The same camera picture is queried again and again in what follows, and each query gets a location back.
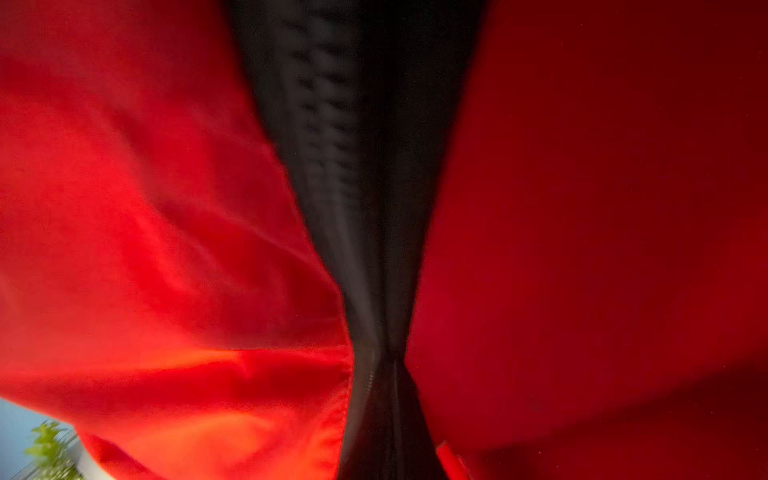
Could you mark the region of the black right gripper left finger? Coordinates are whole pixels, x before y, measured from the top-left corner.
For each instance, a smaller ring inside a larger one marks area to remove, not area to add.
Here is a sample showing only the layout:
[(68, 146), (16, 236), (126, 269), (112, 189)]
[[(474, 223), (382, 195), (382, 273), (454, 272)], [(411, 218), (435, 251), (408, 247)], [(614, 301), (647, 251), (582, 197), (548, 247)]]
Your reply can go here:
[(355, 362), (338, 469), (338, 477), (342, 480), (397, 477), (393, 439), (393, 373), (394, 360), (388, 357), (371, 356)]

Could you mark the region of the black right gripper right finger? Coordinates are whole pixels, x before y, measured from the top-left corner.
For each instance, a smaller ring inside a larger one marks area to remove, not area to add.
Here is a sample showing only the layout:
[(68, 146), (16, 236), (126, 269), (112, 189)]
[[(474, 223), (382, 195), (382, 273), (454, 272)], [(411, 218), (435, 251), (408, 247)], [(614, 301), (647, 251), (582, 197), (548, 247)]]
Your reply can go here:
[(445, 480), (413, 380), (395, 363), (395, 469), (397, 479)]

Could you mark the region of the red jacket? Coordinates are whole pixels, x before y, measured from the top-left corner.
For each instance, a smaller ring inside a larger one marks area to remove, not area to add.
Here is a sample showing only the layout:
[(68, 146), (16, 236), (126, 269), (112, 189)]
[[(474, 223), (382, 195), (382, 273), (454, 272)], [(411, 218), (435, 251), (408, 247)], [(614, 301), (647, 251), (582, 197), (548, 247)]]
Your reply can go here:
[(1, 395), (117, 479), (767, 475), (763, 1), (5, 1)]

